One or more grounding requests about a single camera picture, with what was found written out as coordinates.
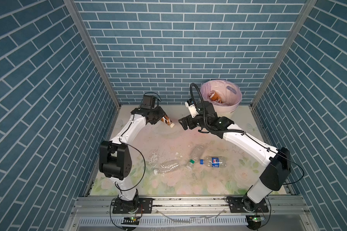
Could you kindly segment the amber tea bottle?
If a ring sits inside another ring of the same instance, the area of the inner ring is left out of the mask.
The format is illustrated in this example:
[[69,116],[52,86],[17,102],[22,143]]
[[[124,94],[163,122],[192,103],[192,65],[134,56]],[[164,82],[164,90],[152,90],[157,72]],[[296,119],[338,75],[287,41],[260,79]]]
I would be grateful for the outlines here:
[[173,128],[175,126],[174,122],[172,122],[171,119],[167,115],[164,115],[161,118],[161,121],[164,122],[165,124],[167,124],[171,128]]

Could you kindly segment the brown Nescafe coffee bottle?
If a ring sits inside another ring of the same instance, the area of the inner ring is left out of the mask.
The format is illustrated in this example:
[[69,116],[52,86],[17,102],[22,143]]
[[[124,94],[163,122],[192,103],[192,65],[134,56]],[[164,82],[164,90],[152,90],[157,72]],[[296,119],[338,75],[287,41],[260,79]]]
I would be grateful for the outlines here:
[[216,92],[215,90],[212,90],[208,93],[208,98],[212,101],[212,102],[216,102],[218,104],[222,104],[225,101],[222,99],[222,97],[220,96],[220,94],[218,92]]

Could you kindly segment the clear bottle green cap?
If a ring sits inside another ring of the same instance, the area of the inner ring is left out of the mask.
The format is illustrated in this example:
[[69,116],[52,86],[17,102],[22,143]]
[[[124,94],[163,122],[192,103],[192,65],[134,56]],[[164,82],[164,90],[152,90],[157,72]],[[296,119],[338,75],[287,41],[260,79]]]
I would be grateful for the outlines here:
[[193,150],[192,150],[192,152],[190,154],[190,159],[189,159],[189,161],[188,161],[188,163],[186,165],[186,167],[187,167],[187,169],[189,171],[193,170],[194,164],[197,163],[200,160],[200,158],[203,155],[204,151],[205,151],[205,146],[201,145],[201,144],[200,145],[196,145],[193,148]]

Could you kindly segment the clear crushed bottle white cap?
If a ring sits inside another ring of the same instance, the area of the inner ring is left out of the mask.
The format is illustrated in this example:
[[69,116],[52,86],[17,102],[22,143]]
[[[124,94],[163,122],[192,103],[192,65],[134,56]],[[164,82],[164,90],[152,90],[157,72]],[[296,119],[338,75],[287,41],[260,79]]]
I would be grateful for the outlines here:
[[156,166],[153,170],[154,175],[166,174],[179,170],[182,167],[178,160],[170,160]]

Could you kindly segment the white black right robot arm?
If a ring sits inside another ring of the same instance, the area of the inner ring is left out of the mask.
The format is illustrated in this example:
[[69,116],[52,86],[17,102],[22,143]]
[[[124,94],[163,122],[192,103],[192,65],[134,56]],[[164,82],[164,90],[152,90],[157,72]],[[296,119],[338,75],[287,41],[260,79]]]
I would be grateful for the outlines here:
[[226,116],[219,117],[210,102],[185,102],[190,115],[179,120],[183,129],[200,127],[208,133],[235,144],[257,160],[265,170],[255,184],[243,197],[246,206],[258,205],[272,191],[278,191],[291,173],[290,152],[286,148],[278,149],[249,135]]

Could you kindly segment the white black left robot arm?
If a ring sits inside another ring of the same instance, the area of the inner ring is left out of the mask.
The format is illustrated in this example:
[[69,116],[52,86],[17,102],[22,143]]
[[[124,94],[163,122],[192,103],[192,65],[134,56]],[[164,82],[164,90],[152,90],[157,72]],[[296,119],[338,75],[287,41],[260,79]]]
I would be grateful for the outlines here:
[[133,185],[129,176],[132,169],[132,158],[129,148],[132,141],[147,124],[155,125],[166,115],[157,106],[152,109],[136,108],[130,119],[116,136],[102,141],[99,147],[99,171],[116,186],[122,201],[132,202],[138,197],[137,185]]

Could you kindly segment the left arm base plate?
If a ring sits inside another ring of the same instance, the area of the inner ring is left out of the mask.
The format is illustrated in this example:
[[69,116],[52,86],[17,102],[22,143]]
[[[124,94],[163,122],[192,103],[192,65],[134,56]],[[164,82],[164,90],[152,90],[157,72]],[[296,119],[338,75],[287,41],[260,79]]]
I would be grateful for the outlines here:
[[135,198],[125,201],[116,198],[112,203],[113,214],[151,214],[153,198]]

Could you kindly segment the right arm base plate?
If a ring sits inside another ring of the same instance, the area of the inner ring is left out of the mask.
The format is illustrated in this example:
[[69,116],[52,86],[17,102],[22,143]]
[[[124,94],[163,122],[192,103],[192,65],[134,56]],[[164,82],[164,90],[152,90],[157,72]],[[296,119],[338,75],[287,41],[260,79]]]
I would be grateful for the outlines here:
[[266,213],[270,211],[265,198],[260,203],[255,203],[246,195],[243,197],[227,196],[225,201],[228,203],[231,213]]

